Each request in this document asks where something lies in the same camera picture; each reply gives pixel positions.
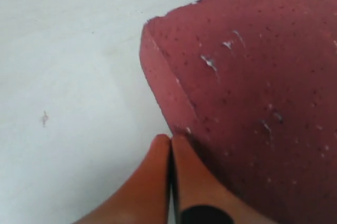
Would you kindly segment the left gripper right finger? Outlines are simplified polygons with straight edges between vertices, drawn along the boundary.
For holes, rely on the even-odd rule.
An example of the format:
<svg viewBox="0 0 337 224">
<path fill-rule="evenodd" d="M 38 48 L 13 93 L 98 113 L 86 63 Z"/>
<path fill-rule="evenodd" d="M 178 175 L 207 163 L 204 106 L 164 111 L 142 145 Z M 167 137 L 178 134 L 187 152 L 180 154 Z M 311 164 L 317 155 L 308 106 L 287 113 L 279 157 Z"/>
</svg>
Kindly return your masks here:
<svg viewBox="0 0 337 224">
<path fill-rule="evenodd" d="M 172 138 L 176 223 L 275 223 L 223 186 L 208 170 L 187 137 Z"/>
</svg>

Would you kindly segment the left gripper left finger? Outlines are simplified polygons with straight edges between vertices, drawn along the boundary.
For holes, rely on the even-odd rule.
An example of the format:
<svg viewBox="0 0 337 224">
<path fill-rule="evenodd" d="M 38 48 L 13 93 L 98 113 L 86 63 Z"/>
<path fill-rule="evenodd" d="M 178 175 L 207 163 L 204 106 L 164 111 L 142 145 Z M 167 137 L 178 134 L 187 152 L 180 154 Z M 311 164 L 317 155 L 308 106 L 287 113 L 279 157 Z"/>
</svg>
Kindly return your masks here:
<svg viewBox="0 0 337 224">
<path fill-rule="evenodd" d="M 157 135 L 139 167 L 105 202 L 76 223 L 167 223 L 171 139 Z"/>
</svg>

